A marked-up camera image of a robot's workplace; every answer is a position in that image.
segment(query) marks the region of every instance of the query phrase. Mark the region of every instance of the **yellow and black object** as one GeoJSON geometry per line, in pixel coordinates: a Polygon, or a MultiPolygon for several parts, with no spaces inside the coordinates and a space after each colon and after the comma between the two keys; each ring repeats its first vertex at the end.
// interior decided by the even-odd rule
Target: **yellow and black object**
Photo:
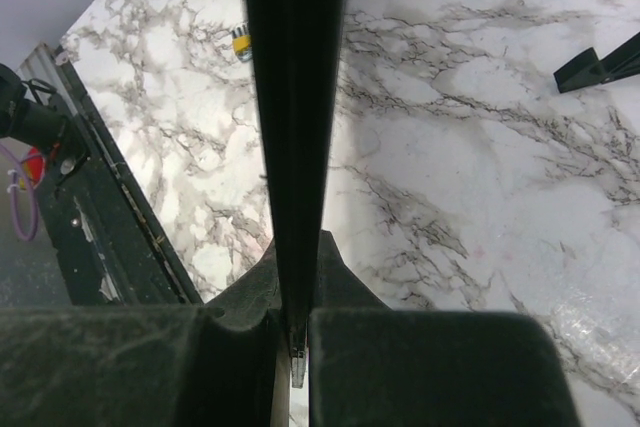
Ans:
{"type": "Polygon", "coordinates": [[[249,27],[242,24],[231,31],[233,38],[233,52],[241,62],[248,62],[253,57],[251,52],[251,36],[249,35],[249,27]]]}

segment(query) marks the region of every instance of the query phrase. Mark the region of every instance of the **cable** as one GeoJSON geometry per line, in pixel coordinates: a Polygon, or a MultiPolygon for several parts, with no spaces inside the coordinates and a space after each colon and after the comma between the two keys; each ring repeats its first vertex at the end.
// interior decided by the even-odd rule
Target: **cable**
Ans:
{"type": "Polygon", "coordinates": [[[0,143],[0,153],[4,154],[4,156],[9,159],[14,166],[13,171],[10,171],[11,175],[11,184],[7,189],[9,195],[11,196],[11,220],[13,221],[13,227],[16,231],[16,235],[21,240],[29,242],[34,239],[36,236],[36,232],[38,232],[38,205],[36,203],[36,195],[34,192],[34,187],[31,184],[31,179],[24,171],[22,167],[22,162],[26,162],[32,158],[38,157],[40,154],[34,154],[26,157],[22,162],[20,162],[9,149],[7,149],[4,145],[0,143]],[[29,199],[29,207],[31,208],[31,215],[29,216],[29,230],[28,232],[24,232],[22,230],[22,225],[20,222],[20,214],[18,212],[18,176],[22,177],[25,188],[27,189],[27,197],[29,199]]]}

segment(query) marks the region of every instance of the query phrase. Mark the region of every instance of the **bolt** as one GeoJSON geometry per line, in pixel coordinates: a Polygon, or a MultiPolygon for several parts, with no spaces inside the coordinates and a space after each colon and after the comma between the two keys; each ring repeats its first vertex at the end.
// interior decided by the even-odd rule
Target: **bolt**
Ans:
{"type": "Polygon", "coordinates": [[[60,165],[60,173],[62,175],[68,175],[73,171],[73,168],[76,166],[76,161],[71,157],[64,159],[62,164],[60,165]]]}

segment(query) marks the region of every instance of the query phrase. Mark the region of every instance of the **marble surface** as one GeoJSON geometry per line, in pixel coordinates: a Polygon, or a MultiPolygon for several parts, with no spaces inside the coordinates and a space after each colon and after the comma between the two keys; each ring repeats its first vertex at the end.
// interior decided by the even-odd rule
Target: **marble surface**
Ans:
{"type": "MultiPolygon", "coordinates": [[[[95,0],[63,39],[205,299],[271,237],[242,0],[95,0]]],[[[394,307],[553,336],[586,426],[640,424],[640,77],[553,72],[640,0],[348,0],[324,225],[394,307]]],[[[306,425],[304,391],[292,425],[306,425]]]]}

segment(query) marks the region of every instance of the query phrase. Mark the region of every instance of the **black clamp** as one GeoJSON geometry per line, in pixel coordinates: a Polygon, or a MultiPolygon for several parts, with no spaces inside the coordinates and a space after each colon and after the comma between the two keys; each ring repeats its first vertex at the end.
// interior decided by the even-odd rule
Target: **black clamp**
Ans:
{"type": "Polygon", "coordinates": [[[593,47],[560,67],[553,76],[558,90],[569,92],[591,85],[608,84],[640,74],[640,33],[599,60],[593,47]]]}

